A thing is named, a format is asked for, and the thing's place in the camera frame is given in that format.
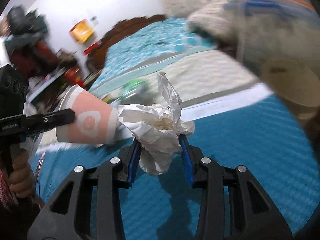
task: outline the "crumpled paper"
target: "crumpled paper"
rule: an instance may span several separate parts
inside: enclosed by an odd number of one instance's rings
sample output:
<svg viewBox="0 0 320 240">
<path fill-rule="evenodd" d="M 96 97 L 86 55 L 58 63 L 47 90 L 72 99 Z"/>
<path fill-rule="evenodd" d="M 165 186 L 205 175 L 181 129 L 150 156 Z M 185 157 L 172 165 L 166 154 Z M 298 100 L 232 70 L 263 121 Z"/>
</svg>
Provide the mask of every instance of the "crumpled paper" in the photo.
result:
<svg viewBox="0 0 320 240">
<path fill-rule="evenodd" d="M 164 72 L 157 73 L 157 83 L 167 106 L 118 106 L 119 121 L 141 143 L 139 165 L 144 172 L 153 176 L 168 171 L 174 154 L 181 153 L 178 135 L 195 131 L 193 121 L 184 122 L 180 119 L 182 101 Z"/>
</svg>

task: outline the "hand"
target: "hand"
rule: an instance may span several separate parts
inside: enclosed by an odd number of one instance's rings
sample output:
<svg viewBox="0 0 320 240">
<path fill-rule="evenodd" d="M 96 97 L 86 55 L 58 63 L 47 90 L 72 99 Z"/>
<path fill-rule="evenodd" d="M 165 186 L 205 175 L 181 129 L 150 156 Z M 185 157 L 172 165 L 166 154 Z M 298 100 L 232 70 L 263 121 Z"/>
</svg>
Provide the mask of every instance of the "hand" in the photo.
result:
<svg viewBox="0 0 320 240">
<path fill-rule="evenodd" d="M 28 152 L 21 149 L 12 163 L 13 172 L 9 176 L 10 190 L 18 198 L 29 197 L 35 191 L 35 180 L 28 159 Z"/>
</svg>

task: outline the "blue fabric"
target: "blue fabric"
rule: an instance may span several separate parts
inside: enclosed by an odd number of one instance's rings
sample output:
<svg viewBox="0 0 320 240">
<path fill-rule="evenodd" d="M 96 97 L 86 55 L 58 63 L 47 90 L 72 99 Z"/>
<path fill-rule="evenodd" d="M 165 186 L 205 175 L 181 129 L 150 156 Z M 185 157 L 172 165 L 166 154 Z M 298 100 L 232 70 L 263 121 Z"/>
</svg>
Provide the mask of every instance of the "blue fabric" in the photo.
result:
<svg viewBox="0 0 320 240">
<path fill-rule="evenodd" d="M 247 166 L 293 233 L 307 223 L 320 200 L 318 165 L 303 131 L 275 96 L 195 123 L 196 132 L 188 138 L 191 145 L 220 165 Z M 40 196 L 47 200 L 74 166 L 99 165 L 130 143 L 128 139 L 114 147 L 47 153 L 39 178 Z M 39 155 L 32 162 L 33 170 L 38 160 Z M 186 182 L 179 156 L 159 177 L 138 168 L 135 183 L 120 190 L 120 199 L 127 240 L 194 238 L 201 190 Z"/>
<path fill-rule="evenodd" d="M 89 91 L 148 58 L 193 46 L 211 47 L 213 41 L 188 33 L 187 22 L 183 18 L 168 18 L 152 23 L 108 49 L 106 64 Z"/>
<path fill-rule="evenodd" d="M 165 60 L 161 60 L 156 63 L 151 63 L 143 67 L 139 67 L 139 68 L 127 71 L 126 73 L 123 73 L 121 75 L 118 75 L 112 78 L 111 80 L 103 80 L 102 82 L 99 83 L 98 87 L 92 90 L 90 93 L 96 96 L 97 98 L 101 98 L 107 93 L 110 93 L 113 90 L 125 85 L 128 82 L 128 80 L 133 80 L 135 78 L 139 78 L 145 75 L 149 75 L 151 73 L 158 72 L 164 69 L 165 67 L 167 67 L 168 65 L 174 62 L 177 62 L 178 60 L 180 60 L 185 56 L 189 56 L 194 53 L 208 51 L 212 49 L 213 47 L 209 48 L 204 46 L 195 46 L 192 48 L 188 48 L 184 52 L 178 55 L 171 56 Z"/>
</svg>

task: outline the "blue gripper pad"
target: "blue gripper pad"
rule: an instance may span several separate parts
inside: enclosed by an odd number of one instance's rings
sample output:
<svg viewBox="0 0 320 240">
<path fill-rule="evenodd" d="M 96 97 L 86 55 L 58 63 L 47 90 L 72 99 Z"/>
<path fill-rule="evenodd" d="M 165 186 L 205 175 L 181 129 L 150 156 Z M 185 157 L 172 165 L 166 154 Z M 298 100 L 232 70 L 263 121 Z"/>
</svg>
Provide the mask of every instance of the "blue gripper pad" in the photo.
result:
<svg viewBox="0 0 320 240">
<path fill-rule="evenodd" d="M 139 164 L 139 155 L 138 152 L 141 151 L 140 145 L 136 145 L 133 152 L 132 157 L 129 163 L 128 167 L 128 179 L 127 182 L 129 183 L 130 187 L 132 186 L 132 183 L 134 182 L 134 179 L 136 178 L 136 172 Z"/>
<path fill-rule="evenodd" d="M 186 181 L 188 182 L 188 184 L 190 184 L 191 187 L 193 187 L 195 183 L 195 178 L 193 176 L 193 166 L 187 149 L 187 145 L 184 140 L 180 141 L 180 145 L 182 148 L 181 160 L 183 165 L 183 171 L 186 176 Z"/>
</svg>

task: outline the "pink paper cup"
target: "pink paper cup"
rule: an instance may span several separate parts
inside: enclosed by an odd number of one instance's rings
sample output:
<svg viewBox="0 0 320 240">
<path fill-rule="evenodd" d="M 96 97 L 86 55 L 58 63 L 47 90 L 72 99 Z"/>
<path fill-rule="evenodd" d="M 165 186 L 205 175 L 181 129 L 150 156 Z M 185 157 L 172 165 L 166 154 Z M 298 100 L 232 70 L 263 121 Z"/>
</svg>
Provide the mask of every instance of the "pink paper cup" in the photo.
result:
<svg viewBox="0 0 320 240">
<path fill-rule="evenodd" d="M 71 108 L 72 124 L 56 128 L 58 142 L 112 144 L 118 124 L 118 110 L 74 85 L 63 98 L 59 110 Z"/>
</svg>

